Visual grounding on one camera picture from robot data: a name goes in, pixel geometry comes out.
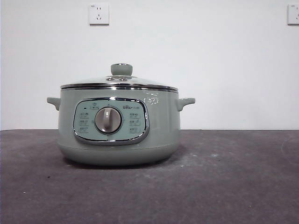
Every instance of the glass lid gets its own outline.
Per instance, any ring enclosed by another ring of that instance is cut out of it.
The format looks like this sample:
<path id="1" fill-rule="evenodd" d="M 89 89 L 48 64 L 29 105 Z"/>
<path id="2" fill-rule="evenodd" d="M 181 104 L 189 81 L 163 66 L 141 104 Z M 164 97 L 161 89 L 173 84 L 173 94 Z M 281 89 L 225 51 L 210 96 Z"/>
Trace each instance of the glass lid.
<path id="1" fill-rule="evenodd" d="M 62 85 L 61 89 L 69 88 L 100 88 L 100 87 L 123 87 L 123 88 L 151 88 L 178 91 L 177 88 L 153 82 L 147 79 L 131 76 L 133 67 L 130 64 L 111 65 L 112 75 L 102 78 L 91 78 L 76 83 Z"/>

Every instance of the silver knob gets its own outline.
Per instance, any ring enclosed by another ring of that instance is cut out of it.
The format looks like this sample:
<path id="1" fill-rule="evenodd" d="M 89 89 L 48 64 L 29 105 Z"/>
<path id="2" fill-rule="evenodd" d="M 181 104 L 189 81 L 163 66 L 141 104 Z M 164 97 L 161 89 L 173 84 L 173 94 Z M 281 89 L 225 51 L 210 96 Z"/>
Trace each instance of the silver knob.
<path id="1" fill-rule="evenodd" d="M 131 76 L 133 66 L 130 64 L 118 63 L 111 65 L 111 73 L 114 76 Z"/>
<path id="2" fill-rule="evenodd" d="M 97 112 L 94 123 L 103 133 L 113 133 L 121 126 L 120 113 L 111 107 L 105 107 Z"/>

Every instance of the chrome trim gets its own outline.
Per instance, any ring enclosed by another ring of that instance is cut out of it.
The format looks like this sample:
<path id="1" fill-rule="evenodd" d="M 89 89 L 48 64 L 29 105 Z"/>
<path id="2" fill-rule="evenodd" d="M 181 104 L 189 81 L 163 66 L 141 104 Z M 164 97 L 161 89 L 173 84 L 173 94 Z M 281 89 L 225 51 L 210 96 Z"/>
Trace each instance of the chrome trim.
<path id="1" fill-rule="evenodd" d="M 148 133 L 150 132 L 150 122 L 149 122 L 149 114 L 148 114 L 148 110 L 147 107 L 145 105 L 144 102 L 142 102 L 139 99 L 132 99 L 132 98 L 118 98 L 118 97 L 104 97 L 104 98 L 85 98 L 83 100 L 81 100 L 77 105 L 76 105 L 76 109 L 75 109 L 75 113 L 77 111 L 77 107 L 80 103 L 85 102 L 85 101 L 94 101 L 94 100 L 121 100 L 121 101 L 134 101 L 139 103 L 142 107 L 143 107 L 143 111 L 144 111 L 144 118 L 145 118 L 145 128 L 144 131 L 138 135 L 135 138 L 132 139 L 125 139 L 125 140 L 92 140 L 92 139 L 87 139 L 84 137 L 81 137 L 78 135 L 78 133 L 76 133 L 75 130 L 75 115 L 74 115 L 74 121 L 73 121 L 73 131 L 74 131 L 74 135 L 76 136 L 77 139 L 79 139 L 80 141 L 87 143 L 87 144 L 91 144 L 91 145 L 100 145 L 100 146 L 120 146 L 120 145 L 131 145 L 131 144 L 135 144 L 138 142 L 141 142 L 143 139 L 145 139 L 145 137 L 148 135 Z"/>
<path id="2" fill-rule="evenodd" d="M 128 88 L 151 88 L 151 89 L 162 89 L 162 90 L 175 90 L 178 88 L 164 85 L 143 85 L 143 84 L 129 84 L 129 83 L 118 83 L 118 84 L 108 84 L 108 83 L 79 83 L 79 84 L 67 84 L 62 85 L 60 88 L 86 88 L 86 87 L 128 87 Z"/>
<path id="3" fill-rule="evenodd" d="M 126 63 L 117 63 L 117 64 L 112 64 L 112 65 L 129 65 L 129 66 L 131 66 L 130 64 L 126 64 Z"/>
<path id="4" fill-rule="evenodd" d="M 67 88 L 61 91 L 69 90 L 143 90 L 143 91 L 161 91 L 161 92 L 174 92 L 178 93 L 177 90 L 166 90 L 166 89 L 155 89 L 155 88 L 137 88 L 137 87 L 83 87 L 83 88 Z"/>

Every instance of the wall outlet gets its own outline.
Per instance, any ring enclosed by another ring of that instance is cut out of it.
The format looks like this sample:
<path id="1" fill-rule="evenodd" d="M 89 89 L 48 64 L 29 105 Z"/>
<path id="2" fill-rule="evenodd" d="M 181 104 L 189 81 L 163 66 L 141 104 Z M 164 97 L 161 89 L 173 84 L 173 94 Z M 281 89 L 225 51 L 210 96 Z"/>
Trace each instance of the wall outlet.
<path id="1" fill-rule="evenodd" d="M 90 25 L 109 25 L 109 4 L 90 4 L 88 8 Z"/>
<path id="2" fill-rule="evenodd" d="M 288 25 L 299 25 L 299 4 L 288 5 Z"/>

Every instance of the lid handle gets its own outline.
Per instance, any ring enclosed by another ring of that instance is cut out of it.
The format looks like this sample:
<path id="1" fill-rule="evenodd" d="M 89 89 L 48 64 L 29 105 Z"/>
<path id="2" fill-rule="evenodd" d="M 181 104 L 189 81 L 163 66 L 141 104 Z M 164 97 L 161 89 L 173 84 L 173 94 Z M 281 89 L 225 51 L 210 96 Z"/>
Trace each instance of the lid handle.
<path id="1" fill-rule="evenodd" d="M 130 64 L 118 63 L 111 65 L 111 73 L 114 76 L 131 76 L 133 66 Z"/>

